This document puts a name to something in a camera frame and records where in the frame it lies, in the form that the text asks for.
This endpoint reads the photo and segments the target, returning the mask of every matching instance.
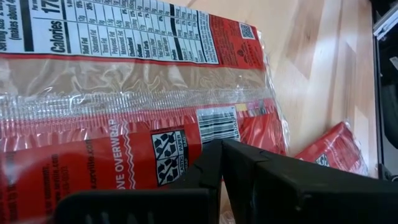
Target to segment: wood grain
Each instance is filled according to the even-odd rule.
[[[368,0],[169,0],[262,31],[291,156],[348,119],[376,175],[373,40]]]

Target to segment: red packaging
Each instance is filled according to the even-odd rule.
[[[214,138],[285,154],[272,98],[174,112],[143,112],[156,122],[109,119],[106,138],[2,153],[0,223],[44,222],[59,200],[79,190],[165,186],[186,171],[202,145],[211,150],[206,146]]]
[[[361,150],[345,122],[330,129],[295,158],[355,174],[368,174]]]

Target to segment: black plastic object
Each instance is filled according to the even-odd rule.
[[[216,140],[169,189],[81,192],[55,223],[218,223],[221,171],[237,224],[396,222],[397,183]]]

